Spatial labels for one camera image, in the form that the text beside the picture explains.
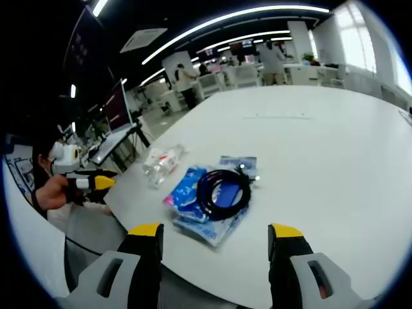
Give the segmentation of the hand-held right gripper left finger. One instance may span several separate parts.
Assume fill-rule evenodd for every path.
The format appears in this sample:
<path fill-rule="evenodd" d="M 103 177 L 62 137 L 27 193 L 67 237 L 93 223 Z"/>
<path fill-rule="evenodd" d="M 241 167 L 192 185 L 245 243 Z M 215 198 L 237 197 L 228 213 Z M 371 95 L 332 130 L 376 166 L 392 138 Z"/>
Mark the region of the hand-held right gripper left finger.
<path fill-rule="evenodd" d="M 131 229 L 116 251 L 109 250 L 85 268 L 59 308 L 156 308 L 163 257 L 164 225 Z"/>

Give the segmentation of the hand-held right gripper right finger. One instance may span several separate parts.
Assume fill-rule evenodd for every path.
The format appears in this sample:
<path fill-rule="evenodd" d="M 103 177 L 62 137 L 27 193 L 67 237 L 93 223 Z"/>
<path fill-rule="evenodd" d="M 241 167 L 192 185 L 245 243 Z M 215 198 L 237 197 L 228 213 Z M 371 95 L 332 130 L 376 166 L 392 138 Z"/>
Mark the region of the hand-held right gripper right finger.
<path fill-rule="evenodd" d="M 315 253 L 293 227 L 268 226 L 268 261 L 272 308 L 372 308 L 350 276 L 323 253 Z"/>

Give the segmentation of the person's left hand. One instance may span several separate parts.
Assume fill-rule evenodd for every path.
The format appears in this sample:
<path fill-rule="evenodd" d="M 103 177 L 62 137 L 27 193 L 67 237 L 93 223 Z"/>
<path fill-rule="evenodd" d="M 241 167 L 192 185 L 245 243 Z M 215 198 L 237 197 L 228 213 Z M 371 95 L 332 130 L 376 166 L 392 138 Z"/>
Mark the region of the person's left hand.
<path fill-rule="evenodd" d="M 79 197 L 81 191 L 67 177 L 57 174 L 32 192 L 32 205 L 41 211 L 59 209 Z"/>

